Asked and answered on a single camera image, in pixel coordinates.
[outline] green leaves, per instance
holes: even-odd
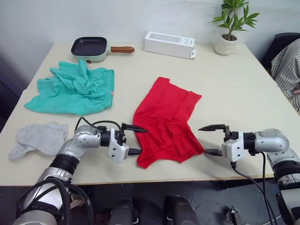
[[[259,13],[253,13],[248,16],[249,13],[249,4],[248,1],[245,0],[223,0],[222,4],[222,14],[219,17],[214,17],[211,22],[223,22],[223,24],[218,25],[221,28],[227,28],[229,30],[229,34],[233,30],[245,30],[243,29],[243,25],[250,26],[252,28],[255,27],[256,18]],[[244,15],[239,18],[238,17],[238,9],[243,7]]]

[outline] potted plant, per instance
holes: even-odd
[[[239,10],[244,9],[244,15],[239,18]],[[230,54],[234,48],[238,39],[232,34],[234,30],[243,30],[243,25],[248,25],[254,28],[257,20],[256,18],[259,13],[253,13],[248,15],[249,4],[245,0],[224,0],[222,4],[222,15],[220,17],[213,18],[211,22],[223,22],[223,24],[218,25],[218,27],[226,28],[229,30],[227,34],[223,34],[217,44],[215,45],[215,51],[221,55]]]

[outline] white pot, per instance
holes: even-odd
[[[235,41],[228,41],[220,36],[219,41],[215,45],[215,51],[220,55],[229,55],[234,51],[237,42],[237,39]]]

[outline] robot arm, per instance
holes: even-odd
[[[43,171],[37,180],[37,187],[25,193],[24,200],[18,206],[18,218],[13,225],[57,224],[56,221],[62,218],[60,210],[69,202],[62,200],[61,190],[56,188],[53,182],[45,181],[56,180],[58,183],[65,184],[64,190],[69,194],[70,189],[66,184],[72,182],[75,169],[87,149],[108,147],[109,156],[117,163],[125,160],[128,155],[139,154],[140,150],[130,149],[126,145],[124,130],[146,132],[141,127],[127,124],[122,124],[118,131],[113,128],[107,130],[104,126],[90,125],[83,125],[76,129],[73,138],[63,144],[53,162]]]
[[[219,155],[233,163],[243,158],[244,150],[248,150],[252,156],[259,152],[267,153],[280,190],[276,195],[280,213],[288,225],[300,220],[300,159],[290,149],[290,143],[283,133],[277,129],[254,133],[236,132],[230,131],[229,126],[224,124],[209,125],[199,130],[217,129],[225,133],[222,153]]]

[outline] white wall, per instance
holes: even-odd
[[[261,58],[273,37],[300,32],[300,0],[249,0],[255,30],[235,33]],[[142,42],[148,30],[213,43],[225,30],[209,23],[222,0],[0,0],[0,54],[28,83],[53,42],[102,36]]]

